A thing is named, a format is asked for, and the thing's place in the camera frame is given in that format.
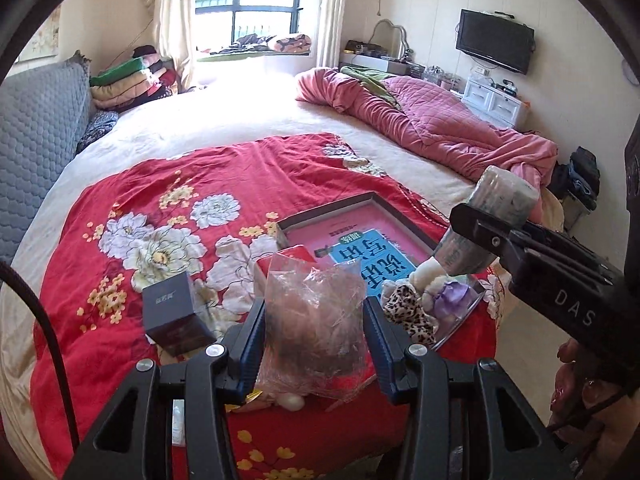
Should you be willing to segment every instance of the white peony print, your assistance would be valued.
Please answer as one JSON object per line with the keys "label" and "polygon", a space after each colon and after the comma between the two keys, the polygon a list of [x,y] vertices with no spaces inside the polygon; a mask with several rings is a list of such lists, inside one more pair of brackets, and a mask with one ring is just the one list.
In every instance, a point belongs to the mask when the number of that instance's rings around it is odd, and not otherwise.
{"label": "white peony print", "polygon": [[496,328],[499,328],[502,322],[500,302],[504,297],[504,285],[498,276],[491,273],[487,275],[486,280],[478,281],[484,287],[484,300],[488,303],[486,310],[495,321]]}
{"label": "white peony print", "polygon": [[226,331],[233,325],[238,324],[242,317],[219,306],[218,293],[212,288],[209,288],[201,279],[193,282],[193,288],[197,293],[196,314],[198,314],[202,322],[207,325],[207,328],[211,330],[216,341],[220,341],[226,334]]}
{"label": "white peony print", "polygon": [[370,162],[369,159],[357,156],[346,144],[328,144],[322,149],[322,152],[329,158],[341,158],[342,165],[347,170],[372,176],[386,175],[385,170]]}
{"label": "white peony print", "polygon": [[123,260],[134,240],[142,240],[153,232],[151,225],[146,225],[146,215],[128,213],[117,220],[109,220],[106,229],[98,242],[98,247],[110,258]]}
{"label": "white peony print", "polygon": [[263,256],[278,251],[276,240],[261,235],[246,246],[238,238],[226,236],[216,243],[220,258],[207,272],[207,286],[215,290],[226,289],[222,307],[234,314],[251,310],[254,302],[254,263]]}
{"label": "white peony print", "polygon": [[125,269],[135,269],[131,286],[141,292],[143,288],[181,272],[201,272],[203,267],[199,258],[206,252],[200,237],[192,235],[189,229],[164,226],[142,240],[134,240],[122,265]]}
{"label": "white peony print", "polygon": [[344,144],[328,144],[322,152],[329,158],[342,158],[344,160],[359,160],[360,157],[353,153],[353,150]]}
{"label": "white peony print", "polygon": [[386,172],[380,166],[376,166],[373,162],[369,162],[366,158],[358,158],[350,160],[345,158],[342,165],[350,171],[356,173],[365,173],[371,176],[385,176]]}
{"label": "white peony print", "polygon": [[225,225],[240,216],[240,203],[229,193],[207,196],[196,202],[191,211],[191,219],[200,229]]}

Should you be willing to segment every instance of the window sill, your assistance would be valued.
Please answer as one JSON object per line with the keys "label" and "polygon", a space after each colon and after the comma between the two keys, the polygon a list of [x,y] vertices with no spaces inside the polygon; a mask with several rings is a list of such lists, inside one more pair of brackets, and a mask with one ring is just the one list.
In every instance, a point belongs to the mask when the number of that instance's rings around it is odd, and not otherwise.
{"label": "window sill", "polygon": [[232,61],[239,59],[247,59],[250,57],[265,57],[265,56],[295,56],[304,57],[309,56],[308,52],[303,54],[290,54],[287,52],[273,52],[270,50],[264,52],[231,52],[229,54],[207,54],[198,58],[199,63],[211,63],[216,61]]}

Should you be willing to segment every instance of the leopard print plush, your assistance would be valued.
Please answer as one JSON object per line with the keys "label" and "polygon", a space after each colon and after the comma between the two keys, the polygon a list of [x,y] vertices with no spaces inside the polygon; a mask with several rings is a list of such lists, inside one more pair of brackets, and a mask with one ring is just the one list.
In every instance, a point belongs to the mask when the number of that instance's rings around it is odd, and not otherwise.
{"label": "leopard print plush", "polygon": [[413,286],[398,285],[382,309],[391,323],[402,325],[414,343],[435,344],[439,322],[424,312]]}

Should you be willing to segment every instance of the screw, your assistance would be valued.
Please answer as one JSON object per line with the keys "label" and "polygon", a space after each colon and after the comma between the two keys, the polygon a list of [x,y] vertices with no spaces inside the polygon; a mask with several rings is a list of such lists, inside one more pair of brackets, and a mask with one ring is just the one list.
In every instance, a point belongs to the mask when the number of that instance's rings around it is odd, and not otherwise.
{"label": "screw", "polygon": [[497,372],[500,369],[500,365],[496,361],[488,358],[480,359],[479,365],[482,370],[487,372]]}
{"label": "screw", "polygon": [[139,372],[148,372],[154,367],[154,362],[151,359],[142,359],[136,363],[136,370]]}
{"label": "screw", "polygon": [[207,349],[205,350],[205,352],[207,353],[207,355],[209,357],[219,357],[221,356],[223,353],[225,353],[225,347],[223,347],[222,345],[210,345],[207,346]]}
{"label": "screw", "polygon": [[426,355],[426,353],[428,352],[427,347],[425,345],[411,345],[409,346],[409,354],[415,355],[415,356],[421,356],[421,355]]}

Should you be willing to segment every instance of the gray quilted sofa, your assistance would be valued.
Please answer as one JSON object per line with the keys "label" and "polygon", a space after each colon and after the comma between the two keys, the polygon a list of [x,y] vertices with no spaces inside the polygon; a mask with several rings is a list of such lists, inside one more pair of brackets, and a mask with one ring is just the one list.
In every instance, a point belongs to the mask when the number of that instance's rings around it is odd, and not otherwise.
{"label": "gray quilted sofa", "polygon": [[0,258],[11,263],[90,120],[89,60],[9,76],[0,86]]}

